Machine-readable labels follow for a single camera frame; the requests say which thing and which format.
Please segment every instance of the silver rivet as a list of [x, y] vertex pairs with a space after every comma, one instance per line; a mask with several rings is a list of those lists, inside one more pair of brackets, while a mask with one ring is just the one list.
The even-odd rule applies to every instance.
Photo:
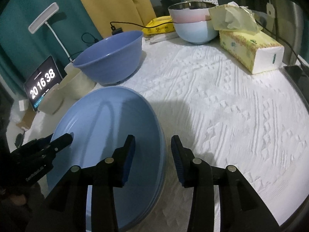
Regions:
[[73, 166], [71, 167], [71, 172], [75, 173], [79, 170], [79, 166]]
[[235, 172], [235, 171], [236, 171], [236, 167], [233, 166], [233, 165], [229, 165], [229, 166], [228, 166], [228, 170], [229, 170], [230, 172]]
[[108, 157], [104, 161], [105, 161], [105, 163], [110, 164], [110, 163], [114, 162], [114, 159], [112, 157]]
[[192, 160], [192, 162], [193, 162], [194, 164], [201, 164], [201, 163], [202, 163], [202, 160], [199, 159], [199, 158], [194, 158], [194, 159]]

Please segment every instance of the beige bowl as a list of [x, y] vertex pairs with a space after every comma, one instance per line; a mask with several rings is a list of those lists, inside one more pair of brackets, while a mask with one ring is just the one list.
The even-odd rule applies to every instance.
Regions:
[[53, 115], [56, 113], [63, 103], [63, 95], [58, 90], [59, 84], [55, 84], [44, 95], [39, 104], [38, 110], [46, 114]]
[[59, 84], [59, 91], [65, 96], [79, 100], [95, 87], [95, 82], [88, 78], [80, 69], [74, 68]]

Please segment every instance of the blue plate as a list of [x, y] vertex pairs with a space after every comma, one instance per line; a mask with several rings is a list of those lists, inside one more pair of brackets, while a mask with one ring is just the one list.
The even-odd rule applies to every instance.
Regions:
[[[135, 136], [129, 179], [123, 188], [114, 187], [114, 199], [119, 229], [128, 230], [138, 224], [156, 203], [165, 174], [164, 135], [150, 104], [125, 87], [95, 90], [68, 110], [52, 140], [64, 133], [73, 133], [74, 139], [53, 161], [54, 168], [47, 174], [49, 190], [71, 166], [94, 166], [122, 147], [128, 134]], [[86, 227], [91, 230], [91, 186]]]

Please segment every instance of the white tablecloth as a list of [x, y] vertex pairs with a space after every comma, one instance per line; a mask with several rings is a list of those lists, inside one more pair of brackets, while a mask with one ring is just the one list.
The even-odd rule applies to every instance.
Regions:
[[[177, 38], [144, 43], [140, 69], [121, 85], [150, 102], [168, 148], [162, 194], [131, 231], [187, 230], [193, 190], [178, 182], [170, 152], [172, 135], [179, 135], [185, 147], [210, 165], [235, 165], [279, 224], [309, 194], [309, 115], [280, 70], [250, 75], [218, 40], [195, 46]], [[52, 133], [72, 104], [66, 99], [54, 116], [38, 113], [25, 142]], [[214, 231], [219, 231], [215, 190]]]

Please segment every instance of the curtain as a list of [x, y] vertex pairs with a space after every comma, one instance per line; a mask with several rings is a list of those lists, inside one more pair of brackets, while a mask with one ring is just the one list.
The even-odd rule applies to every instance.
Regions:
[[[52, 55], [60, 68], [69, 63], [46, 25], [33, 35], [28, 31], [53, 2], [57, 2], [59, 11], [48, 22], [70, 55], [89, 47], [81, 40], [84, 32], [102, 39], [80, 0], [10, 0], [0, 15], [0, 73], [14, 93], [24, 93], [23, 83], [48, 56]], [[89, 35], [84, 40], [93, 41]]]
[[[150, 0], [81, 0], [90, 18], [103, 37], [111, 35], [110, 21], [147, 25], [155, 13]], [[114, 24], [124, 31], [141, 30], [128, 24]]]

